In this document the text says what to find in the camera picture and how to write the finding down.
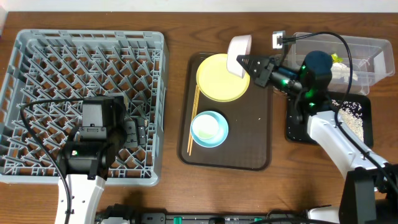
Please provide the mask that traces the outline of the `white bowl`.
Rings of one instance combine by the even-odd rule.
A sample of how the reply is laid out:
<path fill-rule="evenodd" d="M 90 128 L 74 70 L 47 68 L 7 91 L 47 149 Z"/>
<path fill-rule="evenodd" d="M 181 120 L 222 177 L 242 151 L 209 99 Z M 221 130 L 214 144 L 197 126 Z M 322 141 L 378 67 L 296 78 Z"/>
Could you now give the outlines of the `white bowl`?
<path fill-rule="evenodd" d="M 251 51 L 252 35 L 240 35 L 231 39 L 228 47 L 226 68 L 239 78 L 245 76 L 245 70 L 237 61 L 239 55 L 248 55 Z"/>

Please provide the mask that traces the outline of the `white paper napkin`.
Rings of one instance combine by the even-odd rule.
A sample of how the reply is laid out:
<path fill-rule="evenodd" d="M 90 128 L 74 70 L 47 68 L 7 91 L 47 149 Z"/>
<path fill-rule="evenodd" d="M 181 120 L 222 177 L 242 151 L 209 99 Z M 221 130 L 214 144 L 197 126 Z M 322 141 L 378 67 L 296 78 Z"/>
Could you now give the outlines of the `white paper napkin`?
<path fill-rule="evenodd" d="M 331 72 L 333 80 L 339 80 L 344 83 L 349 82 L 350 68 L 347 65 L 343 63 L 334 63 L 331 68 Z"/>

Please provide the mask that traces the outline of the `white paper cup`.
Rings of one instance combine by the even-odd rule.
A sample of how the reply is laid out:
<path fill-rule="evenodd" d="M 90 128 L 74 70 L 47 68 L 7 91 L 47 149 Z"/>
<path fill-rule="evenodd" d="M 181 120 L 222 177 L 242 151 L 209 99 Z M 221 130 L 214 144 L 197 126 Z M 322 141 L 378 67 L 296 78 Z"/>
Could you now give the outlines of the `white paper cup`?
<path fill-rule="evenodd" d="M 217 120 L 208 114 L 198 115 L 192 123 L 192 131 L 200 139 L 211 139 L 219 130 Z"/>

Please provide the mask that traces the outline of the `rice food scraps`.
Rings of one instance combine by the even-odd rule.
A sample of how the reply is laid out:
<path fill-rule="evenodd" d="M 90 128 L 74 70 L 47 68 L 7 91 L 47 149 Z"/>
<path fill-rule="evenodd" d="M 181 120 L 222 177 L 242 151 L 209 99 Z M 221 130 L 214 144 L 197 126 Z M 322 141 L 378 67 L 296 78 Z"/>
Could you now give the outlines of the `rice food scraps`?
<path fill-rule="evenodd" d="M 350 130 L 364 141 L 363 110 L 360 103 L 345 101 L 338 112 Z"/>

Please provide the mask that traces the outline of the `green snack wrapper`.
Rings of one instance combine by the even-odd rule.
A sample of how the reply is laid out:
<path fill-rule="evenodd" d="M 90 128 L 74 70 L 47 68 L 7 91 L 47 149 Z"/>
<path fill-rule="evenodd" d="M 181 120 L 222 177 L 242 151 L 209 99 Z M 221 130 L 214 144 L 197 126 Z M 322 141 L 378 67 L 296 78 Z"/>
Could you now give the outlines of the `green snack wrapper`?
<path fill-rule="evenodd" d="M 342 63 L 343 59 L 338 56 L 338 54 L 331 54 L 333 63 Z"/>

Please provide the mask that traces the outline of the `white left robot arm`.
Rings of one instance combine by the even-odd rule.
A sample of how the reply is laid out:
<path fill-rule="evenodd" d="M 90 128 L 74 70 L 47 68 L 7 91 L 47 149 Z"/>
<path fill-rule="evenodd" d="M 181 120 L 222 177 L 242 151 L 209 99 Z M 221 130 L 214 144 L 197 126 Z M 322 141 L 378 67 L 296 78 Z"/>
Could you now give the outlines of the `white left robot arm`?
<path fill-rule="evenodd" d="M 93 223 L 108 172 L 123 148 L 146 144 L 143 119 L 130 118 L 121 93 L 88 96 L 82 123 L 72 128 L 57 156 L 67 188 L 58 191 L 56 222 Z"/>

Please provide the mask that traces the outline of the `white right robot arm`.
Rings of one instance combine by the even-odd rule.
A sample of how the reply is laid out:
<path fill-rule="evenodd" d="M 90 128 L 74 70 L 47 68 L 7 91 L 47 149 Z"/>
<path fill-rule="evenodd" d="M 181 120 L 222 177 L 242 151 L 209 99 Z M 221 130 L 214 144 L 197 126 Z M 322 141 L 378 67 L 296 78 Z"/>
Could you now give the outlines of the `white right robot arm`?
<path fill-rule="evenodd" d="M 291 118 L 304 126 L 345 179 L 339 207 L 307 210 L 305 223 L 397 223 L 397 166 L 373 152 L 339 114 L 328 86 L 331 55 L 312 51 L 298 71 L 275 57 L 239 55 L 237 62 L 259 86 L 272 85 L 294 101 Z"/>

